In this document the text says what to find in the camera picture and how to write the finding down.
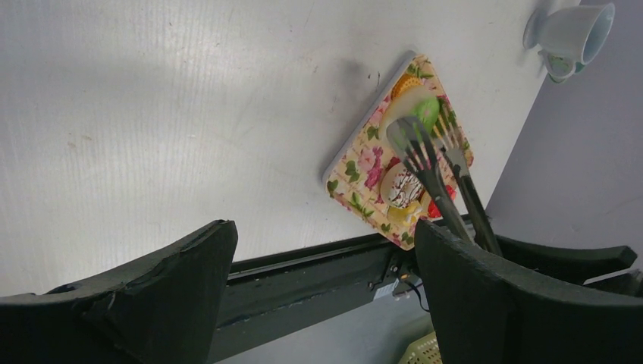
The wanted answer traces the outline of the green teacup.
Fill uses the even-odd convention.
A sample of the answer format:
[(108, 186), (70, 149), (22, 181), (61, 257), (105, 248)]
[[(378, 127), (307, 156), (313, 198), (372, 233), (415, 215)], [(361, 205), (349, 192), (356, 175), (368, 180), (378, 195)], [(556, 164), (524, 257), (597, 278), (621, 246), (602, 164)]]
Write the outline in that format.
[(585, 68), (583, 63), (573, 61), (571, 58), (552, 55), (543, 50), (539, 51), (538, 54), (544, 61), (547, 75), (554, 83), (564, 83), (571, 76), (582, 72)]

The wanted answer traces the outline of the light blue teacup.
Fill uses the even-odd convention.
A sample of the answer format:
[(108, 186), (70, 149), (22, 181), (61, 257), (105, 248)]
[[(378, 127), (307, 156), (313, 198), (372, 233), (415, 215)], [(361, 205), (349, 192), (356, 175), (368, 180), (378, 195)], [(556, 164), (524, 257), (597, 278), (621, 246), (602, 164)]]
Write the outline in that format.
[(615, 13), (613, 3), (577, 5), (551, 14), (539, 8), (527, 21), (522, 36), (523, 48), (529, 50), (540, 46), (549, 55), (587, 65), (604, 46)]

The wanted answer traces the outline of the metal serving tongs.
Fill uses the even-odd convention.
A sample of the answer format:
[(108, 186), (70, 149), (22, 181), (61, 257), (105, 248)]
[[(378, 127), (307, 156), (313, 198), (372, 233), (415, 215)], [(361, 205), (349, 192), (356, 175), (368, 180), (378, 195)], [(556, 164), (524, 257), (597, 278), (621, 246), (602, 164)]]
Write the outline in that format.
[[(502, 256), (485, 208), (475, 188), (469, 167), (455, 130), (446, 132), (448, 144), (431, 137), (415, 116), (398, 118), (387, 128), (387, 139), (404, 166), (422, 183), (429, 195), (443, 208), (443, 220), (448, 229), (461, 240), (477, 244), (482, 249)], [(463, 196), (475, 233), (470, 234), (454, 202), (449, 201), (446, 185), (439, 168), (438, 156), (446, 162)]]

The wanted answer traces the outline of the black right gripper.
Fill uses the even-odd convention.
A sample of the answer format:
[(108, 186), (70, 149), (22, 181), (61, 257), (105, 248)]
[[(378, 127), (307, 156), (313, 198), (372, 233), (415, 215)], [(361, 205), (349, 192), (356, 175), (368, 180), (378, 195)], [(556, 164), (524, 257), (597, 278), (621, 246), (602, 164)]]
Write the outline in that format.
[[(497, 236), (503, 257), (522, 267), (571, 284), (630, 268), (637, 254), (628, 246), (600, 249), (567, 249), (526, 243)], [(642, 298), (642, 271), (632, 269), (621, 275), (585, 284), (608, 293)]]

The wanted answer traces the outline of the chocolate drizzle white donut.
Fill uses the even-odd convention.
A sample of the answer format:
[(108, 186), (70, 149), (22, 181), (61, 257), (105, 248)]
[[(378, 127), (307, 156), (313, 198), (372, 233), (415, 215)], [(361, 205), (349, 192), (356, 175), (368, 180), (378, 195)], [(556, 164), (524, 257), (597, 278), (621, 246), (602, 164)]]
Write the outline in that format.
[(390, 207), (407, 208), (424, 191), (422, 183), (402, 163), (393, 166), (382, 178), (380, 197)]

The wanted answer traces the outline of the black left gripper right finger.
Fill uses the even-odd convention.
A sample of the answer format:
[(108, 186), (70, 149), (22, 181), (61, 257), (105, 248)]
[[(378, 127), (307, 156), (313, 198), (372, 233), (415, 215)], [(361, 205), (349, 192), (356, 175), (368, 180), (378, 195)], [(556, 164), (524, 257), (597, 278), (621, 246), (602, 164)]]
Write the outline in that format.
[(642, 298), (571, 284), (430, 221), (415, 251), (445, 363), (640, 363)]

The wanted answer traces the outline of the red frosted donut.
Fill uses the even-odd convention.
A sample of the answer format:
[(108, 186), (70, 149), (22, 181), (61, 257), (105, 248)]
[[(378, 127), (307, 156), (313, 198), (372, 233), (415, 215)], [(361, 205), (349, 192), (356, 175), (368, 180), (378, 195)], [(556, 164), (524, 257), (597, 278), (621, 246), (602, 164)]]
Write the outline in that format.
[[(456, 189), (451, 185), (446, 185), (446, 192), (449, 196), (449, 201), (453, 202), (456, 198)], [(436, 202), (435, 198), (431, 197), (428, 192), (424, 193), (422, 197), (422, 205), (426, 211), (426, 217), (429, 220), (436, 220), (443, 217), (441, 204)]]

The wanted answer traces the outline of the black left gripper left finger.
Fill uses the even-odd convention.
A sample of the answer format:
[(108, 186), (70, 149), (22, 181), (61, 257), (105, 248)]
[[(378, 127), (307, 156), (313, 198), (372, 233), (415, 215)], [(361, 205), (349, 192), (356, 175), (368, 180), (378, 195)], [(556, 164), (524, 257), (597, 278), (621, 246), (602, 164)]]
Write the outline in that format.
[(44, 294), (1, 299), (3, 363), (204, 363), (237, 247), (233, 221)]

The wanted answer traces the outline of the round orange biscuit top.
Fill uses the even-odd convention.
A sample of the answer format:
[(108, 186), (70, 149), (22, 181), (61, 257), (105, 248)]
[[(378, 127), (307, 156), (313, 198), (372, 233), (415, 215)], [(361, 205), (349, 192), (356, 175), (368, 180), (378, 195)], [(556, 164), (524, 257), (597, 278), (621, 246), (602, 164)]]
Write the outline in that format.
[(415, 86), (423, 86), (423, 80), (419, 77), (412, 76), (410, 74), (404, 74), (400, 79), (395, 83), (394, 87), (391, 90), (391, 100), (394, 100), (405, 93), (409, 88)]

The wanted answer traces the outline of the floral rectangular tray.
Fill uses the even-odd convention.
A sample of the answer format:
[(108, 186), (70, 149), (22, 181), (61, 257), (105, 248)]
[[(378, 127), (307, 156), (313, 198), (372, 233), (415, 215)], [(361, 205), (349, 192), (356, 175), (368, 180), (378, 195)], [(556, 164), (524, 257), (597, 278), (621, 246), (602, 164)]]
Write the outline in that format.
[(402, 57), (392, 78), (386, 82), (384, 89), (340, 148), (322, 180), (332, 199), (401, 249), (409, 250), (415, 245), (414, 231), (417, 222), (412, 227), (391, 224), (387, 218), (390, 206), (380, 197), (383, 176), (393, 166), (402, 163), (391, 144), (385, 144), (381, 140), (379, 128), (382, 115), (392, 101), (391, 90), (404, 74), (421, 78), (423, 86), (435, 91), (437, 95), (441, 108), (438, 121), (430, 131), (431, 137), (448, 144), (445, 134), (449, 130), (455, 130), (456, 144), (464, 152), (467, 165), (472, 165), (474, 156), (471, 146), (457, 121), (434, 66), (426, 55), (409, 51)]

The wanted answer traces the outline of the yellow frosted donut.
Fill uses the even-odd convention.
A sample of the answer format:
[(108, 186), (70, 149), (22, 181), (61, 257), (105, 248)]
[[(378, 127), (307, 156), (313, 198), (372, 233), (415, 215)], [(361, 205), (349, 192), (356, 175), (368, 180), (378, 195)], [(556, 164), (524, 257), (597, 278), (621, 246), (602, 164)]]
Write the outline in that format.
[(387, 211), (387, 218), (391, 224), (412, 227), (424, 212), (423, 205), (419, 201), (413, 201), (403, 209), (390, 207)]

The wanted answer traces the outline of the light green frosted donut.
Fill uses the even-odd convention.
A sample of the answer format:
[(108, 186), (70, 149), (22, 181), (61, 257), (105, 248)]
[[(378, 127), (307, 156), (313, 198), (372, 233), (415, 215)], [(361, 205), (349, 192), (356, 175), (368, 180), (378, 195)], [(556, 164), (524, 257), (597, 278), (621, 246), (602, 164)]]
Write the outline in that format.
[(432, 131), (438, 121), (440, 102), (435, 91), (425, 86), (412, 86), (393, 99), (385, 109), (379, 128), (381, 140), (388, 144), (387, 128), (398, 118), (415, 116), (428, 131)]

